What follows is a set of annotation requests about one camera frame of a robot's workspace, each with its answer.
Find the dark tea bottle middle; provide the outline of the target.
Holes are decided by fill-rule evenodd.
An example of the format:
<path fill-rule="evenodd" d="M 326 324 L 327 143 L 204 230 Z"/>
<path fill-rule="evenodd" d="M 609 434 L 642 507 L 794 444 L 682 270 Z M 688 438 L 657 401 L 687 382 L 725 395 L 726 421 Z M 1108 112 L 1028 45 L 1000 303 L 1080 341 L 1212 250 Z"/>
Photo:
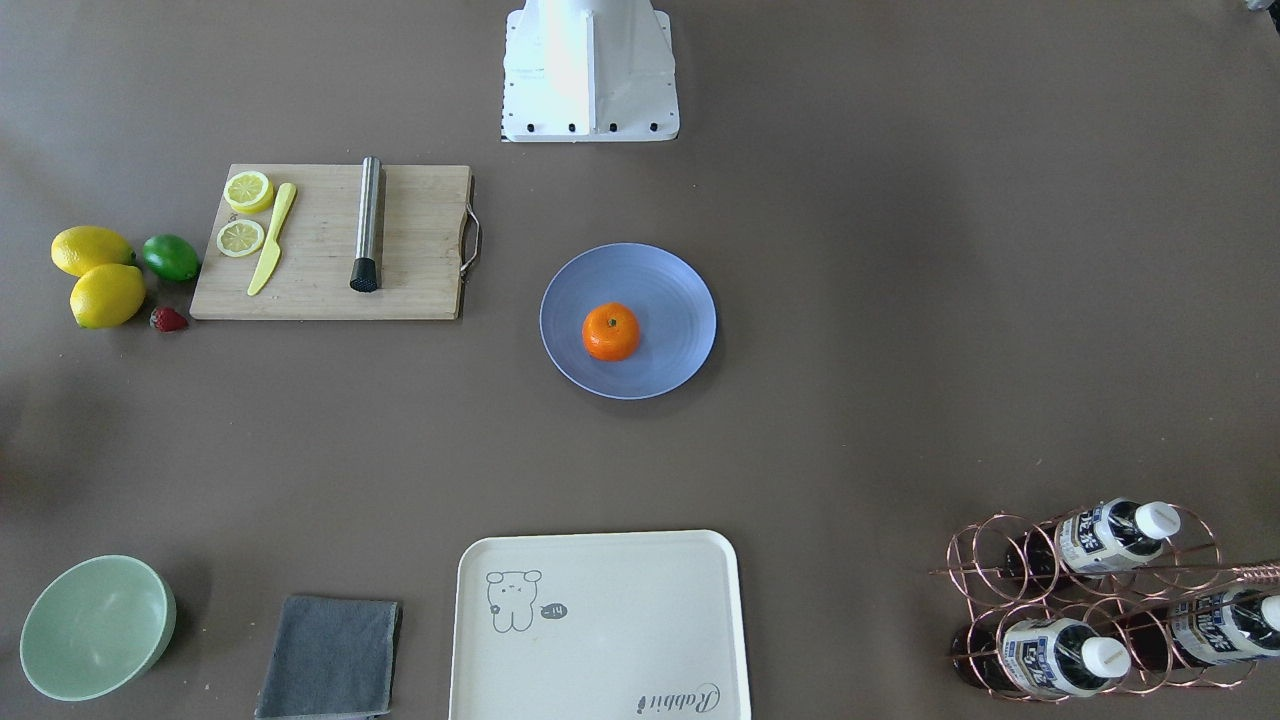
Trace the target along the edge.
<path fill-rule="evenodd" d="M 1015 539 L 998 575 L 1037 591 L 1065 591 L 1148 564 L 1180 529 L 1181 514 L 1171 503 L 1114 498 Z"/>

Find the blue round plate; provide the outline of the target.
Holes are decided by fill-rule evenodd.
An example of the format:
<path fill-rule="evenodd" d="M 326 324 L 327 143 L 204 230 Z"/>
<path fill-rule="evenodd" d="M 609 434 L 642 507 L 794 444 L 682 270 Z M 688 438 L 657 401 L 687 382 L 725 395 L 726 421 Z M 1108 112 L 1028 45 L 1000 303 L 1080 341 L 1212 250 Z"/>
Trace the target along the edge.
<path fill-rule="evenodd" d="M 621 361 L 594 359 L 582 323 L 618 302 L 637 318 L 639 346 Z M 716 342 L 717 310 L 707 283 L 681 258 L 646 243 L 608 243 L 581 252 L 550 279 L 539 310 L 543 346 L 576 386 L 605 398 L 664 395 L 691 379 Z"/>

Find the lemon slice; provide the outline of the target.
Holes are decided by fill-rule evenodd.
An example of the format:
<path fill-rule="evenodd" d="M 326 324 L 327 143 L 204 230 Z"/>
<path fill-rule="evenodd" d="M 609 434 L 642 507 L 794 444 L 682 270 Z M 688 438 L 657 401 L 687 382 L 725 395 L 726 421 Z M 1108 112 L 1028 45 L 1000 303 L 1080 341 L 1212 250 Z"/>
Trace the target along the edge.
<path fill-rule="evenodd" d="M 275 184 L 260 170 L 241 170 L 224 183 L 221 196 L 237 217 L 250 217 L 271 209 L 275 202 Z"/>
<path fill-rule="evenodd" d="M 247 258 L 265 243 L 266 231 L 255 220 L 237 219 L 224 224 L 215 234 L 215 245 L 228 258 Z"/>

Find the steel muddler black tip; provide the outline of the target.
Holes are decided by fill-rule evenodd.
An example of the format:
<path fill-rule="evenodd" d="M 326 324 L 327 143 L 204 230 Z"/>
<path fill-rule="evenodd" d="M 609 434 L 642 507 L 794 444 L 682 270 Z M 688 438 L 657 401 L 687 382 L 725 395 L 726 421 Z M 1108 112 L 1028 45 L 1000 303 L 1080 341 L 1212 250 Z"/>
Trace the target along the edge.
<path fill-rule="evenodd" d="M 381 211 L 383 211 L 383 164 L 376 156 L 362 160 L 357 227 L 355 241 L 355 260 L 349 277 L 349 287 L 360 293 L 371 293 L 381 284 Z"/>

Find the dark tea bottle back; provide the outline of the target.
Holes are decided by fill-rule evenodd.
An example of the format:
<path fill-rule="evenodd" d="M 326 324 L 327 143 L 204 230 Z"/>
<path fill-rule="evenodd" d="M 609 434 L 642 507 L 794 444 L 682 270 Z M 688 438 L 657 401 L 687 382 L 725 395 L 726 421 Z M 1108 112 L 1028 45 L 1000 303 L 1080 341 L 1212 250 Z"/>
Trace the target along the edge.
<path fill-rule="evenodd" d="M 1135 612 L 1119 628 L 1156 673 L 1270 660 L 1279 656 L 1279 597 L 1234 585 Z"/>

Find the red strawberry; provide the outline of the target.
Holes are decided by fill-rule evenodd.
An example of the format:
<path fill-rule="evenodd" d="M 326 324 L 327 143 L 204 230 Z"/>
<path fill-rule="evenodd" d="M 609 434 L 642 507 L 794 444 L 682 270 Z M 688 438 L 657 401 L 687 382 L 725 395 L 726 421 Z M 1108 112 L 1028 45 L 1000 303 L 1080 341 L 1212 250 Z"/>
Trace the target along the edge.
<path fill-rule="evenodd" d="M 189 320 L 174 307 L 155 307 L 148 316 L 148 324 L 159 333 L 173 333 L 189 327 Z"/>

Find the cream rabbit tray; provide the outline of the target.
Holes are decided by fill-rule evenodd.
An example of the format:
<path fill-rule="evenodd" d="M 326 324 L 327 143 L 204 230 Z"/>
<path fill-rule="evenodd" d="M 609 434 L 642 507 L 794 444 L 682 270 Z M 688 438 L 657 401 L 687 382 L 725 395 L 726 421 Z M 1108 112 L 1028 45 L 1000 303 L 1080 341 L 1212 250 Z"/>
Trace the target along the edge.
<path fill-rule="evenodd" d="M 750 719 L 733 546 L 714 530 L 492 537 L 457 571 L 453 719 Z"/>

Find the lemon slice near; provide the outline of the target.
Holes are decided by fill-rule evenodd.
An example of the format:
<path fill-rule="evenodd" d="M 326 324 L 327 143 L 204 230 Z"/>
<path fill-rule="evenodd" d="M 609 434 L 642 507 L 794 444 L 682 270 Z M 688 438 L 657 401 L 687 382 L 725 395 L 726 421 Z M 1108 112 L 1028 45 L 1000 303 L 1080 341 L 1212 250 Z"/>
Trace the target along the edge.
<path fill-rule="evenodd" d="M 260 170 L 241 170 L 224 183 L 221 196 L 237 217 L 250 217 L 271 209 L 275 202 L 275 184 Z"/>

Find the orange mandarin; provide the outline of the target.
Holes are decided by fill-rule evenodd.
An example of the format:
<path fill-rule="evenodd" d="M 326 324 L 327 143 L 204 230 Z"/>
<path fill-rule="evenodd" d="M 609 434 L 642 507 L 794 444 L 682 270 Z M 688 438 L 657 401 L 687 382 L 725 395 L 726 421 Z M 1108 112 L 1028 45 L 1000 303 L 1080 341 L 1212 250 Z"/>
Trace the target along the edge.
<path fill-rule="evenodd" d="M 588 355 L 603 363 L 620 363 L 631 357 L 643 337 L 637 316 L 620 302 L 603 304 L 589 311 L 580 334 Z"/>

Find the green bowl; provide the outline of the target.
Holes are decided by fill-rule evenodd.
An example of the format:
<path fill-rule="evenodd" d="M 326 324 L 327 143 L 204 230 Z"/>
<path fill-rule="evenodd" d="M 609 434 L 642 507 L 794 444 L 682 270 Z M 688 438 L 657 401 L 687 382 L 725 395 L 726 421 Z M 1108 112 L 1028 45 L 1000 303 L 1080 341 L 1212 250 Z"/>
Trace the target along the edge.
<path fill-rule="evenodd" d="M 33 602 L 20 633 L 20 666 L 49 698 L 95 700 L 150 670 L 175 624 L 175 596 L 150 565 L 125 555 L 88 559 Z"/>

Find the yellow plastic knife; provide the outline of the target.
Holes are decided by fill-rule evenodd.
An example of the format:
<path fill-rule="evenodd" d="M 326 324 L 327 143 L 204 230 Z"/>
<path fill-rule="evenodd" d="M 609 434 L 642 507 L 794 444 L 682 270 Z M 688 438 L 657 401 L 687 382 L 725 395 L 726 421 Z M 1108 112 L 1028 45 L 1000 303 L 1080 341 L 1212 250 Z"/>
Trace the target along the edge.
<path fill-rule="evenodd" d="M 282 258 L 282 247 L 279 238 L 284 228 L 285 220 L 291 213 L 291 209 L 297 197 L 297 186 L 291 182 L 282 183 L 276 188 L 270 222 L 268 224 L 268 231 L 264 238 L 262 247 L 259 252 L 257 265 L 255 268 L 253 275 L 246 290 L 248 296 L 259 295 L 265 284 L 270 281 L 278 263 Z"/>

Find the wooden cutting board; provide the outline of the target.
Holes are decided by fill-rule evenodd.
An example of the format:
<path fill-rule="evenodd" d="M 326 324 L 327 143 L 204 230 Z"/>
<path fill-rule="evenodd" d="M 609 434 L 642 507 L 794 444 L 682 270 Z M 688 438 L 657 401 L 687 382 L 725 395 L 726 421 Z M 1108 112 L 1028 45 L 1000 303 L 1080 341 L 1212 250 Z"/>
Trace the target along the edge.
<path fill-rule="evenodd" d="M 256 256 L 207 245 L 189 311 L 201 320 L 454 320 L 465 268 L 477 258 L 466 165 L 387 164 L 375 256 L 379 287 L 349 287 L 356 256 L 361 168 L 257 164 L 298 195 L 282 228 L 282 258 L 257 295 L 247 288 Z"/>

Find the dark tea bottle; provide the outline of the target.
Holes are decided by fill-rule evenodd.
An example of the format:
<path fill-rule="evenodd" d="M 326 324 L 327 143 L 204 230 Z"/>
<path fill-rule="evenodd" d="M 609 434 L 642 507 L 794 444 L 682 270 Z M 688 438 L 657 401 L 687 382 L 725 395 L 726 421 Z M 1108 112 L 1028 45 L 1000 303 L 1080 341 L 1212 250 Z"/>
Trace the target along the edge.
<path fill-rule="evenodd" d="M 1119 628 L 1156 673 L 1270 660 L 1279 656 L 1279 597 L 1234 585 L 1135 612 Z"/>
<path fill-rule="evenodd" d="M 1042 702 L 1105 693 L 1133 666 L 1123 641 L 1080 619 L 1030 607 L 980 614 L 956 630 L 948 660 L 968 685 Z"/>
<path fill-rule="evenodd" d="M 998 575 L 1037 591 L 1065 591 L 1148 564 L 1180 529 L 1181 514 L 1171 503 L 1114 498 L 1015 539 Z"/>

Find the green lime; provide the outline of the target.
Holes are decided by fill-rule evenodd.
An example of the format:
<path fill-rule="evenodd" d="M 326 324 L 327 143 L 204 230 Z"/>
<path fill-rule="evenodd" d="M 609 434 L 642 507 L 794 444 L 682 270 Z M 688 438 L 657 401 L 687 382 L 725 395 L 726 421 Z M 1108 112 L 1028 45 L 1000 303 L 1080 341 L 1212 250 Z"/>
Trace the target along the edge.
<path fill-rule="evenodd" d="M 187 282 L 200 274 L 201 258 L 195 247 L 178 234 L 155 234 L 143 242 L 143 264 L 157 277 Z"/>

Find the grey folded cloth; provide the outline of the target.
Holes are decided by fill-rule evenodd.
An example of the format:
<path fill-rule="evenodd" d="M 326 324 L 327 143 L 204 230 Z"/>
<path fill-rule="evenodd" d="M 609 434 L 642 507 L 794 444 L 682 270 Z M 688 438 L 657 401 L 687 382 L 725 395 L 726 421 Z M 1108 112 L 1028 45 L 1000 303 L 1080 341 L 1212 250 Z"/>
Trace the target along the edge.
<path fill-rule="evenodd" d="M 292 594 L 282 605 L 256 719 L 390 712 L 401 603 Z"/>

